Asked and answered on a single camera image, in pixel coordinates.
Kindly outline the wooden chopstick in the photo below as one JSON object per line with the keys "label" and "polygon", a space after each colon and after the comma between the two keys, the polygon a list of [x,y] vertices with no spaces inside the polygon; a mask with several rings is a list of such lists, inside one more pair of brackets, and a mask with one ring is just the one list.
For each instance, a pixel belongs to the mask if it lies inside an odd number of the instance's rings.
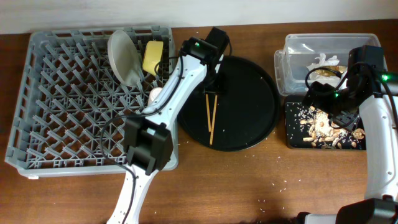
{"label": "wooden chopstick", "polygon": [[210,131],[210,145],[211,146],[213,145],[213,136],[214,136],[214,129],[215,129],[217,105],[218,105],[218,95],[215,95],[213,114],[212,114],[212,120],[211,120],[211,131]]}
{"label": "wooden chopstick", "polygon": [[208,132],[211,132],[211,115],[210,115],[210,104],[208,94],[205,94],[205,101],[206,101],[206,115],[207,115],[207,123],[208,123]]}

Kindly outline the yellow bowl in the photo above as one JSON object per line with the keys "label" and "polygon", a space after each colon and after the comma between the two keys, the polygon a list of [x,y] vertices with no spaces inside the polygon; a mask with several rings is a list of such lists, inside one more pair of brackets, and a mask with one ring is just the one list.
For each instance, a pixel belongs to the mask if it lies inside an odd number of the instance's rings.
{"label": "yellow bowl", "polygon": [[146,44],[146,49],[144,52],[144,59],[142,63],[142,69],[156,76],[155,66],[160,62],[162,58],[164,43],[162,41],[149,41]]}

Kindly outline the pink plastic cup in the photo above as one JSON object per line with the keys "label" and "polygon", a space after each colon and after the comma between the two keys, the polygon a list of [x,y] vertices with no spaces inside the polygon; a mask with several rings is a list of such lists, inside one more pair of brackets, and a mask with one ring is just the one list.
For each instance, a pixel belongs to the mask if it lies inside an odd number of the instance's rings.
{"label": "pink plastic cup", "polygon": [[158,97],[158,95],[160,94],[161,91],[162,91],[161,87],[156,87],[150,91],[148,102],[147,102],[148,106],[151,105],[155,101],[155,99]]}

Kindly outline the grey round plate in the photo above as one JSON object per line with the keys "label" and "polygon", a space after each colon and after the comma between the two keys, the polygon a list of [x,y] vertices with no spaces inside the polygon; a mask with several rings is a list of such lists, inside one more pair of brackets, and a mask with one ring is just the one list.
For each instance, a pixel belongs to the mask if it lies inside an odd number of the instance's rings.
{"label": "grey round plate", "polygon": [[132,39],[123,30],[116,30],[108,40],[108,59],[119,82],[129,87],[141,81],[142,66]]}

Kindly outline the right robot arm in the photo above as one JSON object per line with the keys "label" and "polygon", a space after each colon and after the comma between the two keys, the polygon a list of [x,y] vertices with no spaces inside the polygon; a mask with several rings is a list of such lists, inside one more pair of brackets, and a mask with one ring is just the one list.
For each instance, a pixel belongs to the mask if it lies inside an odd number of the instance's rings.
{"label": "right robot arm", "polygon": [[335,215],[302,212],[298,223],[397,223],[397,74],[384,66],[384,50],[364,45],[349,52],[348,70],[337,86],[313,82],[303,99],[349,129],[357,113],[366,139],[368,179],[364,200]]}

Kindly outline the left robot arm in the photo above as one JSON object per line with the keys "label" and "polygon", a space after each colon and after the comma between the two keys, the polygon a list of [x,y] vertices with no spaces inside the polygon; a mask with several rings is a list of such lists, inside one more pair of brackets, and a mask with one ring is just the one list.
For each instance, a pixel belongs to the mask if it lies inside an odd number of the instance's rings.
{"label": "left robot arm", "polygon": [[126,176],[108,223],[138,223],[150,183],[173,153],[177,115],[198,85],[216,78],[229,44],[227,33],[217,27],[205,39],[183,41],[175,69],[155,100],[141,114],[118,117],[125,120]]}

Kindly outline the grey dishwasher rack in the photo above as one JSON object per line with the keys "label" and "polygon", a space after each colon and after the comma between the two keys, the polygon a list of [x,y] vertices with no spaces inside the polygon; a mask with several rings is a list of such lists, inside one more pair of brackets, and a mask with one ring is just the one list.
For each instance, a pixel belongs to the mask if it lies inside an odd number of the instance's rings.
{"label": "grey dishwasher rack", "polygon": [[119,174],[123,114],[140,113],[149,93],[163,86],[175,66],[175,44],[167,26],[126,27],[143,54],[146,44],[164,44],[162,77],[148,73],[124,86],[108,60],[112,28],[48,30],[29,39],[5,161],[20,175],[38,179]]}

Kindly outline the crumpled white tissue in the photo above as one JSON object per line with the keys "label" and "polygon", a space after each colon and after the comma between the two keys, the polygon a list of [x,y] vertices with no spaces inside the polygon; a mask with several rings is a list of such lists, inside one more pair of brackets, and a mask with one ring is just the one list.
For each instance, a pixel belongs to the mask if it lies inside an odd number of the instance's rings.
{"label": "crumpled white tissue", "polygon": [[[336,66],[336,65],[345,66],[347,68],[346,65],[340,64],[340,60],[337,58],[336,55],[334,55],[330,58],[326,58],[326,55],[324,53],[321,53],[318,57],[315,58],[315,63],[312,63],[311,65],[307,66],[307,69],[309,71],[311,71],[318,67]],[[322,84],[329,84],[331,86],[337,86],[337,84],[339,84],[342,76],[340,78],[338,78],[338,77],[323,77],[323,76],[317,75],[314,71],[308,76],[308,83],[320,82]]]}

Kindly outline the gold foil wrapper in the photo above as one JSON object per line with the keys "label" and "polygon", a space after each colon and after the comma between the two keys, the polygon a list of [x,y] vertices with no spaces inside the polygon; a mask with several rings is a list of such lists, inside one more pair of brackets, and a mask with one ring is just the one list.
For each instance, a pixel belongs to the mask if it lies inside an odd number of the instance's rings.
{"label": "gold foil wrapper", "polygon": [[322,69],[315,70],[315,73],[323,77],[338,77],[345,73],[347,68],[345,66],[324,66]]}

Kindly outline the round black tray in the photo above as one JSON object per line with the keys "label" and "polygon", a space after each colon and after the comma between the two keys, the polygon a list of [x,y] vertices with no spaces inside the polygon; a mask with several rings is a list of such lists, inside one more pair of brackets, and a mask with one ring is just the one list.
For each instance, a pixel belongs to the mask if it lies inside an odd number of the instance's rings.
{"label": "round black tray", "polygon": [[[199,93],[199,88],[180,110],[178,123],[191,138],[218,151],[240,151],[255,146],[278,123],[277,87],[263,68],[241,57],[225,57],[219,74],[224,93],[218,95],[213,145],[210,145],[205,94]],[[207,94],[212,120],[215,94]]]}

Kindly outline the clear plastic bin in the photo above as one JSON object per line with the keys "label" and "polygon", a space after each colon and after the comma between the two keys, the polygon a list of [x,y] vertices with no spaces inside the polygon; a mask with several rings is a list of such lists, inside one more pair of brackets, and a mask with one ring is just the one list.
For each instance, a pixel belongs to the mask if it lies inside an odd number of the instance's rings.
{"label": "clear plastic bin", "polygon": [[307,66],[315,63],[316,57],[321,53],[326,58],[336,55],[340,64],[348,68],[350,50],[363,45],[379,47],[381,44],[374,34],[289,34],[285,38],[284,48],[274,54],[279,93],[282,96],[305,95],[308,90],[305,85],[305,77],[309,72]]}

